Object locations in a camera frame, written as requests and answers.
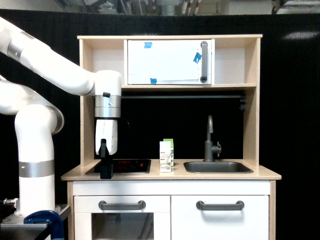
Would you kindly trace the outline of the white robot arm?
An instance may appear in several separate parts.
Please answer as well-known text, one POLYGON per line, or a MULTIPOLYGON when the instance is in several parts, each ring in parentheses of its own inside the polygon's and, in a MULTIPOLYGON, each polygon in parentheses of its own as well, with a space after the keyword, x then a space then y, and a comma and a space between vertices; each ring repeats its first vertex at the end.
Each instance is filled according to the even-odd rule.
MULTIPOLYGON (((111 156, 118 148, 117 120, 121 115, 121 74, 87 71, 5 19, 0 21, 0 51, 67 93, 94 97, 95 151, 103 163, 101 177, 112 178, 111 156)), ((31 88, 5 78, 0 80, 0 112, 15 117, 19 167, 16 213, 28 216, 54 210, 52 136, 63 128, 63 114, 31 88)))

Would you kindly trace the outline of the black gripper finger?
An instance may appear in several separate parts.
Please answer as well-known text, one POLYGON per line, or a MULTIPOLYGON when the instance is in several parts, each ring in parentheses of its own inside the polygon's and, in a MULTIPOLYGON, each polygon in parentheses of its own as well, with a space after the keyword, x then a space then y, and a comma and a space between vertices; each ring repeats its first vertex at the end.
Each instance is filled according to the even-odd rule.
POLYGON ((111 179, 113 177, 112 159, 107 148, 107 141, 104 138, 100 140, 98 154, 100 156, 100 178, 111 179))

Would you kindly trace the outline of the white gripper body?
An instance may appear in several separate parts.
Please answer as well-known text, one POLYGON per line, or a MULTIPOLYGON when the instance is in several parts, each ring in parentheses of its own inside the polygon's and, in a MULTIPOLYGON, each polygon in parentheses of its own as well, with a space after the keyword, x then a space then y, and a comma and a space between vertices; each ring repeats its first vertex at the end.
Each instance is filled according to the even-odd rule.
POLYGON ((99 155, 101 140, 106 141, 106 147, 110 155, 118 150, 118 121, 110 119, 97 119, 95 126, 95 152, 99 155))

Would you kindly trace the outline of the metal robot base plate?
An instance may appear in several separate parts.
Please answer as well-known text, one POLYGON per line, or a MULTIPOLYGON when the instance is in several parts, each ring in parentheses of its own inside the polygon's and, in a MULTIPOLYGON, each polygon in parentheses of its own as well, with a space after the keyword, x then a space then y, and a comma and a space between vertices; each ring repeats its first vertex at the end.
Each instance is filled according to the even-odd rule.
MULTIPOLYGON (((58 204, 55 206, 54 210, 57 212, 64 222, 65 219, 69 217, 71 214, 71 207, 68 204, 58 204)), ((8 228, 8 229, 14 229, 14 228, 29 228, 29 229, 46 229, 49 227, 47 223, 36 223, 36 224, 24 224, 24 218, 28 215, 23 215, 20 213, 13 213, 6 217, 1 222, 1 227, 8 228)))

